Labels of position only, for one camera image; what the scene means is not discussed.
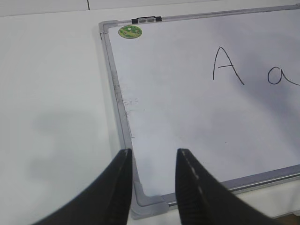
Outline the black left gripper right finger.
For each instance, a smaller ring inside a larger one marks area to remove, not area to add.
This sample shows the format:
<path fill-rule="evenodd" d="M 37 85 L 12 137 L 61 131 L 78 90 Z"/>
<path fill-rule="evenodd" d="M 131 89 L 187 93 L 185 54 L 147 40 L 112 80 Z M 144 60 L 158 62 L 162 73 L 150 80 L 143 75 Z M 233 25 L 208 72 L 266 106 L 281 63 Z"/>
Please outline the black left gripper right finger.
<path fill-rule="evenodd" d="M 277 225 L 218 182 L 188 149 L 178 149 L 175 194 L 183 225 Z"/>

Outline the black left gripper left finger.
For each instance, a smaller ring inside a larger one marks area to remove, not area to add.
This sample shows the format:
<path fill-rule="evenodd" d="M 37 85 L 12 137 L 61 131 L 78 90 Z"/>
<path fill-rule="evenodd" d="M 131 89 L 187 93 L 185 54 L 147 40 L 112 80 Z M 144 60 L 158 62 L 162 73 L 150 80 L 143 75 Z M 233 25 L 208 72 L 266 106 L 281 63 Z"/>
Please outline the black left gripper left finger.
<path fill-rule="evenodd" d="M 105 170 L 77 197 L 38 225 L 125 225 L 133 189 L 133 154 L 120 150 Z"/>

